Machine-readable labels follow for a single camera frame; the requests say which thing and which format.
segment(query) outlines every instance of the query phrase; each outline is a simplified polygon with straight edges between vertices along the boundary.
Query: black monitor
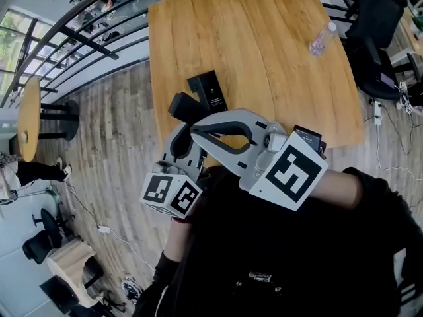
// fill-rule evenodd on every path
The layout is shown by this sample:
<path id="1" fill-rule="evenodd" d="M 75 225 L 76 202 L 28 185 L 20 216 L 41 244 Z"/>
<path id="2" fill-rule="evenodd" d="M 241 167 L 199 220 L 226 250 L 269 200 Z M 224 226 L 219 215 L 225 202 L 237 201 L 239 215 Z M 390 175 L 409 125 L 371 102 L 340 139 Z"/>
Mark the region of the black monitor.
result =
<path id="1" fill-rule="evenodd" d="M 67 314 L 79 302 L 69 285 L 58 276 L 45 281 L 40 285 L 40 288 L 62 314 Z"/>

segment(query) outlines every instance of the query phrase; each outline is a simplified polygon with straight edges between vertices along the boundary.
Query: clear water bottle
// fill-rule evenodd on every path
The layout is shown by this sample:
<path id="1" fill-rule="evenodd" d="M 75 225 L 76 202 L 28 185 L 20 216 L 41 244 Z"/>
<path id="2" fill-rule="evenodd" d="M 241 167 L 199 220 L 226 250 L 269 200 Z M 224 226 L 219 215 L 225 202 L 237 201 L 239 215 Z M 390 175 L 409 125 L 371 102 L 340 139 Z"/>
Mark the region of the clear water bottle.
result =
<path id="1" fill-rule="evenodd" d="M 319 35 L 317 35 L 316 40 L 310 44 L 310 53 L 314 56 L 322 55 L 336 34 L 336 25 L 333 22 L 324 25 Z"/>

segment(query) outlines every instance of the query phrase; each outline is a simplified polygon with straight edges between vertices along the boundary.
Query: gray wood plank floor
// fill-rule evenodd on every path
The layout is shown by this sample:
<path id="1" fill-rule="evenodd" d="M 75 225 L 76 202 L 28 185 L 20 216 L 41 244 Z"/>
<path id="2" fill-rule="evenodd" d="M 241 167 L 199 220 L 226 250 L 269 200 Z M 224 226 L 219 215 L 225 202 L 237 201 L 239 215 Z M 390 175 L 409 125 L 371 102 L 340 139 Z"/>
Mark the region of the gray wood plank floor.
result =
<path id="1" fill-rule="evenodd" d="M 363 119 L 373 115 L 367 97 L 360 93 Z M 105 77 L 68 99 L 75 100 L 81 109 L 79 132 L 71 142 L 44 140 L 39 143 L 36 159 L 54 164 L 58 155 L 73 167 L 70 180 L 78 198 L 92 211 L 100 225 L 107 225 L 134 247 L 146 262 L 155 266 L 165 245 L 169 219 L 142 206 L 138 199 L 145 173 L 159 157 L 149 62 Z M 392 120 L 403 140 L 406 151 L 410 146 L 410 124 L 404 112 L 395 110 L 385 101 Z M 414 116 L 414 122 L 423 121 Z M 42 131 L 56 131 L 55 122 L 43 122 Z M 365 141 L 359 145 L 339 147 L 327 151 L 327 161 L 335 170 L 354 166 L 368 174 L 388 180 L 412 207 L 420 221 L 423 216 L 423 187 L 403 170 L 380 171 L 376 157 L 377 132 L 372 120 L 364 125 Z M 412 151 L 403 153 L 394 127 L 387 116 L 379 130 L 379 157 L 383 168 L 409 168 L 423 178 L 421 142 L 423 126 L 412 133 Z M 133 275 L 142 287 L 147 287 L 153 271 L 113 234 L 100 234 L 93 218 L 73 197 L 69 188 L 56 182 L 65 203 L 65 211 L 76 215 L 71 224 L 98 254 L 105 270 L 104 289 L 110 289 L 121 299 L 120 282 Z"/>

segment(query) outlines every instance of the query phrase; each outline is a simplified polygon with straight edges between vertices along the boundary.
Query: green tree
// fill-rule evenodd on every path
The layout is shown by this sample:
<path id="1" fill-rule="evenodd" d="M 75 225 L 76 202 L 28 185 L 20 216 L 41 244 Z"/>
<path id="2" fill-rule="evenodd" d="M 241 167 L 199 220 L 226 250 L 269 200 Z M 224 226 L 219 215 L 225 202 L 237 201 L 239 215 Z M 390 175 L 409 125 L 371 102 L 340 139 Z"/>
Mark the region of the green tree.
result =
<path id="1" fill-rule="evenodd" d="M 16 25 L 10 15 L 5 15 L 4 19 L 1 21 L 1 26 L 16 29 Z M 14 39 L 15 35 L 12 32 L 0 30 L 0 60 L 6 57 L 7 51 L 11 47 Z"/>

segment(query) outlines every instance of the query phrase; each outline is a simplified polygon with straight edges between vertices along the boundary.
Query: black pants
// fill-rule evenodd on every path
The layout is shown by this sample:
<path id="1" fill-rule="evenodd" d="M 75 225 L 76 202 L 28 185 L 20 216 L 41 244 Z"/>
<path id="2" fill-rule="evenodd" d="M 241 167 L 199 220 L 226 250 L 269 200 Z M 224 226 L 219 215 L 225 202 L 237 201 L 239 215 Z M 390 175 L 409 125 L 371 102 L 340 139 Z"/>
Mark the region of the black pants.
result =
<path id="1" fill-rule="evenodd" d="M 59 166 L 48 166 L 37 162 L 18 162 L 19 182 L 22 186 L 37 179 L 63 181 L 65 172 Z"/>

